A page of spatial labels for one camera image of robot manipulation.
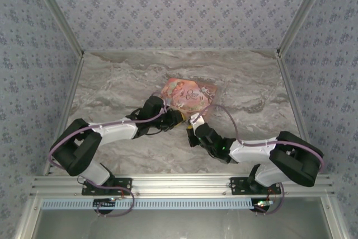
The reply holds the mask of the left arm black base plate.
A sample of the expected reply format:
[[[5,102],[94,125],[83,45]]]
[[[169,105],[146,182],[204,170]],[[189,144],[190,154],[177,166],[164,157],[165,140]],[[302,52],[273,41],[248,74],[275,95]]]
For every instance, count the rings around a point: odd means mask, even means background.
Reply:
[[[109,178],[104,185],[105,187],[109,187],[109,189],[102,189],[99,187],[96,187],[92,185],[87,180],[84,180],[83,186],[82,186],[82,192],[81,194],[83,196],[117,196],[117,195],[123,195],[123,196],[129,196],[130,194],[127,191],[114,189],[114,187],[121,187],[126,188],[128,190],[131,190],[132,188],[132,178],[129,177],[112,177]]]

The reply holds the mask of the grey metal shelf panel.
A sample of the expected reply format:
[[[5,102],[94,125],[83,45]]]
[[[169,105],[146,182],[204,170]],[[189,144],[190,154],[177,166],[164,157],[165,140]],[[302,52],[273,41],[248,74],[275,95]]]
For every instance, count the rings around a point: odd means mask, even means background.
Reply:
[[[44,210],[33,239],[332,239],[315,213],[292,216],[280,211],[134,210],[104,218],[92,210]]]

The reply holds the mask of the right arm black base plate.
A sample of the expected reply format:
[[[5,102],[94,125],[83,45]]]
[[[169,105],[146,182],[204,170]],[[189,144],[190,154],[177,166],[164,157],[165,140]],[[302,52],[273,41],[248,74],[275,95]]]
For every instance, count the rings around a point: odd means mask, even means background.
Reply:
[[[280,184],[263,186],[250,177],[231,177],[229,179],[230,190],[232,195],[268,195],[281,194]]]

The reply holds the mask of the pink decorated tin box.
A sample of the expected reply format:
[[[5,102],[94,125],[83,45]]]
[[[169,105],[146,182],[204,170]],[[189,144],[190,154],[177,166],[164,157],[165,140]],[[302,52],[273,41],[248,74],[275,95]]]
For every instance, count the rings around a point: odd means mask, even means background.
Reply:
[[[170,78],[162,88],[161,96],[170,108],[190,116],[211,105],[217,92],[218,87],[212,84]]]

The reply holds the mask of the aluminium frame leg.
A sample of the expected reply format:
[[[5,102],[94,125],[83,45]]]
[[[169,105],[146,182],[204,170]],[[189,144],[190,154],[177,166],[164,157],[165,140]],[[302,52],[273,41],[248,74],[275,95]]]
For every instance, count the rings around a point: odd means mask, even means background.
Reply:
[[[40,214],[42,201],[42,198],[30,197],[25,203],[16,229],[15,239],[32,239],[36,222]]]
[[[351,239],[339,208],[338,200],[332,196],[321,197],[324,214],[333,239]]]

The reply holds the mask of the aluminium side rail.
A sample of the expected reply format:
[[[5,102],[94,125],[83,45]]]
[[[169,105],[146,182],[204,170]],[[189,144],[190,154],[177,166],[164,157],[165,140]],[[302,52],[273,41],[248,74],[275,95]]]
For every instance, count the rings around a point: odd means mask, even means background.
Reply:
[[[298,101],[297,101],[297,98],[296,98],[296,95],[295,95],[295,92],[294,92],[293,84],[292,84],[292,82],[290,80],[288,69],[286,67],[285,61],[283,60],[282,56],[280,56],[279,52],[276,52],[276,59],[277,59],[277,62],[278,62],[280,73],[281,73],[281,76],[283,78],[283,81],[284,81],[284,84],[285,84],[285,88],[286,88],[290,103],[291,103],[291,108],[292,108],[292,111],[293,111],[293,114],[294,114],[295,122],[296,122],[296,125],[297,125],[297,129],[299,131],[300,137],[301,137],[302,140],[305,140],[307,143],[310,144],[311,142],[310,142],[310,139],[309,139],[308,131],[307,131],[307,128],[305,126],[302,113],[300,111],[300,107],[299,107],[299,104],[298,104]],[[288,146],[289,142],[288,141],[282,141],[282,142],[280,142],[280,144]],[[303,146],[302,146],[301,149],[305,150],[306,152],[310,152],[310,154],[316,156],[316,159],[319,161],[319,164],[320,164],[320,167],[318,169],[317,175],[321,174],[322,171],[324,170],[324,167],[325,167],[323,157],[321,157],[315,151],[313,151],[311,153],[311,151],[313,150],[312,148],[306,149],[306,148],[303,148]]]
[[[84,53],[82,53],[79,57],[78,63],[76,65],[76,68],[74,70],[74,75],[72,78],[72,81],[70,83],[70,88],[67,94],[67,98],[65,100],[63,109],[62,109],[62,113],[61,113],[61,117],[59,119],[59,124],[58,127],[55,131],[54,134],[54,139],[53,141],[50,143],[50,146],[52,146],[54,144],[54,142],[59,138],[59,136],[62,134],[62,132],[64,132],[65,128],[66,128],[66,124],[69,118],[69,112],[70,109],[72,107],[72,103],[73,103],[73,99],[74,99],[74,95],[76,93],[76,89],[77,89],[77,85],[78,85],[78,81],[79,78],[81,76],[81,72],[82,72],[82,68],[83,68],[83,64],[84,64]]]

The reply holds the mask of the aluminium front rail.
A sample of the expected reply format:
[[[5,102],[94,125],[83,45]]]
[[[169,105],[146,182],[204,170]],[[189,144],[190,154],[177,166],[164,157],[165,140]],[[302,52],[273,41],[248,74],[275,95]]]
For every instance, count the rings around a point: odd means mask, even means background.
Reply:
[[[132,192],[139,198],[220,198],[231,196],[229,179],[233,174],[158,174],[130,175]],[[325,197],[334,196],[333,182],[328,175],[318,175],[311,188],[292,181],[283,183],[285,196]],[[82,186],[75,177],[38,176],[34,178],[30,196],[42,198],[78,198]]]

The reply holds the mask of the small controller board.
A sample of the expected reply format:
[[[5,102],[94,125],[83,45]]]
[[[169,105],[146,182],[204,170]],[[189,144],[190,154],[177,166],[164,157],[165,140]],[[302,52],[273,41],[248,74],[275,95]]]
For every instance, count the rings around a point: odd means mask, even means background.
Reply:
[[[266,213],[273,204],[274,202],[272,200],[252,199],[252,211]]]
[[[116,202],[113,199],[94,199],[92,207],[97,214],[107,215],[115,208]]]

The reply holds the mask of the aluminium frame post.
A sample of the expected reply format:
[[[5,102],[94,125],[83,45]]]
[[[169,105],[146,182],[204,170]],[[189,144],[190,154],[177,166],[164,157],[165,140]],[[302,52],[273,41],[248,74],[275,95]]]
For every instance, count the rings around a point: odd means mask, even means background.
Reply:
[[[57,4],[56,0],[44,0],[44,2],[47,5],[48,9],[50,10],[55,21],[57,22],[62,33],[64,34],[65,38],[69,42],[70,47],[73,49],[75,54],[81,58],[83,56],[83,50],[73,30],[71,29],[69,23],[67,22],[65,15],[62,12],[60,6]]]
[[[288,27],[287,32],[285,33],[279,47],[277,48],[277,54],[280,58],[286,54],[315,2],[316,0],[302,0],[298,10],[293,17],[292,22]]]

